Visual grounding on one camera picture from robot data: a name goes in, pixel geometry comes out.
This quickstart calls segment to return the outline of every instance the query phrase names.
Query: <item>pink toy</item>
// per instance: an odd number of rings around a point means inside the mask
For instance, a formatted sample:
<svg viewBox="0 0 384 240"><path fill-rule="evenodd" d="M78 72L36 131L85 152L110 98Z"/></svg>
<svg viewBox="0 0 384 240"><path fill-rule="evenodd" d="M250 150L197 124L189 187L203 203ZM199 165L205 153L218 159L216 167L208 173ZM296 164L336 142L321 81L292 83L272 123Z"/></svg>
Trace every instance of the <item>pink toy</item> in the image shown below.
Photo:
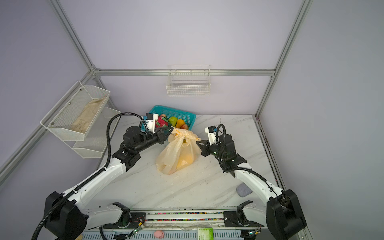
<svg viewBox="0 0 384 240"><path fill-rule="evenodd" d="M164 237L164 232L162 230L157 230L156 232L153 233L155 238L163 238Z"/></svg>

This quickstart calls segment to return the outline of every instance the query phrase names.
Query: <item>white marble table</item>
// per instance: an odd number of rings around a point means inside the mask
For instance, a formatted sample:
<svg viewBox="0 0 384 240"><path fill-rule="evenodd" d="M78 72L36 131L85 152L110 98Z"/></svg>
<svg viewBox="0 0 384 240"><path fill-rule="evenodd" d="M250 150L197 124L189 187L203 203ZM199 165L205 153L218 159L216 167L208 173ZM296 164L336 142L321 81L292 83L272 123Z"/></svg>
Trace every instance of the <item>white marble table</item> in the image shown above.
<svg viewBox="0 0 384 240"><path fill-rule="evenodd" d="M111 140L112 153L119 149L129 126L138 125L133 116L123 116ZM225 125L235 148L253 169L270 182L274 176L261 143L252 115L198 115L192 132L208 139L205 127ZM233 209L247 200L262 204L255 193L241 198L236 187L242 182L230 173L223 173L213 156L200 156L192 165L171 175L159 172L155 159L166 147L154 146L142 151L141 158L125 174L99 192L87 205L95 208L120 202L132 210Z"/></svg>

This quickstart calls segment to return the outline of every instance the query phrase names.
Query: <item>cloth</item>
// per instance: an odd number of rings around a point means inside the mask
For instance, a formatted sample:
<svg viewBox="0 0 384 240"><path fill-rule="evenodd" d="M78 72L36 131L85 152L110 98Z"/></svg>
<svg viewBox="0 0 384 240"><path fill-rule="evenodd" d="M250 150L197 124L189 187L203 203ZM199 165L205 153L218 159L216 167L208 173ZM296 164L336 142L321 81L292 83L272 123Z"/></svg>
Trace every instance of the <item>cloth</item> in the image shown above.
<svg viewBox="0 0 384 240"><path fill-rule="evenodd" d="M87 103L81 114L73 122L70 129L76 132L85 133L88 127L90 126L93 118L96 116L96 113L99 111L105 98L106 97L96 98Z"/></svg>

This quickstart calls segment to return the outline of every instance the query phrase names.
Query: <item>white wire basket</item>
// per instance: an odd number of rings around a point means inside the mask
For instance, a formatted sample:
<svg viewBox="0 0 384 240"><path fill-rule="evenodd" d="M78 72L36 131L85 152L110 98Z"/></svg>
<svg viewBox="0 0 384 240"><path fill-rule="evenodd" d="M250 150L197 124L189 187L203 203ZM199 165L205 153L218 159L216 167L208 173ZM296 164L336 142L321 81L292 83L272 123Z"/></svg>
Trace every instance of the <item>white wire basket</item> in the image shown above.
<svg viewBox="0 0 384 240"><path fill-rule="evenodd" d="M179 68L191 65L178 65ZM167 82L168 96L208 96L211 81L208 69L169 69Z"/></svg>
<svg viewBox="0 0 384 240"><path fill-rule="evenodd" d="M96 119L85 140L76 142L72 149L82 158L101 158L107 147L106 130L108 122L113 116L119 113L121 112L105 107ZM112 136L118 120L119 118L115 118L112 121L109 137Z"/></svg>
<svg viewBox="0 0 384 240"><path fill-rule="evenodd" d="M44 125L43 120L40 122L51 133L53 133L62 141L84 141L109 99L110 91L98 88L96 86L83 86L80 82L77 82L76 84L80 84L79 89L69 99L67 104L59 111L59 113L53 118L53 120L48 123L47 126ZM71 130L72 124L82 113L85 105L93 99L99 98L104 99L100 103L96 114L92 117L92 120L85 132Z"/></svg>

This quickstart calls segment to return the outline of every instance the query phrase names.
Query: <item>black cable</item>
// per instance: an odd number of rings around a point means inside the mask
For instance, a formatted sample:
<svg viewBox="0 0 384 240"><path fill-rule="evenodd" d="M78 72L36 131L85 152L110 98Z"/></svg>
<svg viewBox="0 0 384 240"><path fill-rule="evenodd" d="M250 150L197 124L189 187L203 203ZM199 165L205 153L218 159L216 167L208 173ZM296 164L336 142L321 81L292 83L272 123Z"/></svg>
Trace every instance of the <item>black cable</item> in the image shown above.
<svg viewBox="0 0 384 240"><path fill-rule="evenodd" d="M103 233L103 228L102 228L102 226L99 227L99 231L100 231L101 238L102 238L103 240L108 240L108 239L105 237L104 233Z"/></svg>
<svg viewBox="0 0 384 240"><path fill-rule="evenodd" d="M225 146L225 126L223 124L219 124L216 128L216 143L219 144L219 141L218 141L218 133L219 133L219 130L220 130L220 127L223 128L223 134L224 134L224 137L223 137L223 144Z"/></svg>
<svg viewBox="0 0 384 240"><path fill-rule="evenodd" d="M245 168L245 167L234 167L234 168L231 168L229 170L224 170L223 172L231 172L231 171L236 171L236 170L250 172L253 175L256 175L258 178L260 178L263 182L266 182L266 179L263 176L261 176L260 174L258 174L255 171L253 171L252 169L248 169L248 168Z"/></svg>
<svg viewBox="0 0 384 240"><path fill-rule="evenodd" d="M248 168L245 168L245 167L234 167L234 168L231 168L229 170L224 170L223 172L231 172L231 171L235 171L235 170L241 170L241 171L246 171L246 172L250 172L252 173L253 175L256 175L258 178L260 178L263 182L266 183L266 179L261 176L260 174L258 174L257 172L251 170L251 169L248 169ZM269 186L267 184L267 186L269 187L269 189L276 195L276 198L275 198L275 205L274 205L274 208L273 208L273 216L274 218L276 218L276 203L277 203L277 193L273 190L273 188L271 186Z"/></svg>
<svg viewBox="0 0 384 240"><path fill-rule="evenodd" d="M52 215L52 213L59 207L63 206L66 203L67 198L72 196L74 194L74 191L70 191L67 195L65 195L62 199L60 199L51 209L45 214L43 219L40 221L40 223L37 225L35 231L33 232L31 240L37 240L37 237L43 228L43 226L46 224L48 221L48 218Z"/></svg>
<svg viewBox="0 0 384 240"><path fill-rule="evenodd" d="M120 116L123 116L123 115L133 115L133 116L136 116L136 117L142 119L141 116L136 114L136 113L119 113L119 114L113 116L110 119L110 121L108 122L108 125L107 125L107 149L108 149L108 156L107 156L107 162L105 163L104 167L108 167L109 163L111 161L111 139L109 138L109 129L111 127L111 124L112 124L113 120L115 120L116 118L118 118ZM140 121L140 126L141 126L142 123L144 123L144 127L146 129L146 131L144 133L147 133L148 132L147 123L145 121Z"/></svg>
<svg viewBox="0 0 384 240"><path fill-rule="evenodd" d="M43 226L47 223L48 221L48 218L52 215L52 213L62 207L65 203L66 203L66 200L72 196L75 191L78 191L80 190L82 187L84 187L87 183L89 183L92 179L94 179L97 175L99 175L100 173L104 172L105 168L109 166L109 163L111 161L111 139L109 137L109 129L111 128L111 124L113 122L113 120L115 120L116 118L120 117L120 116L123 116L123 115L133 115L133 116L136 116L138 118L141 119L141 122L144 122L144 126L145 126L145 133L148 132L148 126L147 126L147 123L142 120L142 117L139 116L138 114L136 113L120 113L120 114L117 114L115 116L113 116L110 121L108 122L108 125L107 125L107 148L108 148L108 157L107 157L107 162L105 163L104 167L102 167L101 169L99 169L96 173L94 173L92 176L90 176L89 178L87 178L85 181L83 181L81 184L79 184L74 190L70 191L68 194L66 194L62 199L60 199L55 205L53 205L53 207L51 207L51 209L45 214L45 216L43 217L43 219L40 221L40 223L37 225L35 231L33 232L33 235L32 235L32 238L31 240L37 240L37 237L39 236L39 233L41 231L41 229L43 228Z"/></svg>
<svg viewBox="0 0 384 240"><path fill-rule="evenodd" d="M232 219L230 219L230 218L228 218L228 220L230 220L231 222L233 222L234 224L236 224L236 225L238 225L238 226L240 226L240 227L243 227L244 225L242 225L242 224L239 224L239 223L237 223L237 222L235 222L235 221L233 221Z"/></svg>
<svg viewBox="0 0 384 240"><path fill-rule="evenodd" d="M113 236L113 239L116 239L116 240L126 240L126 239L128 239L128 234L118 234L118 235L114 235L114 236Z"/></svg>
<svg viewBox="0 0 384 240"><path fill-rule="evenodd" d="M218 140L218 133L221 132L220 131L220 127L223 128L223 142L220 142L219 143L219 140ZM218 161L220 162L221 161L221 157L223 155L223 152L224 152L224 149L225 149L225 134L226 134L226 131L225 131L225 126L223 124L219 124L216 128L216 143L220 145L220 149L219 149L219 152L218 152Z"/></svg>

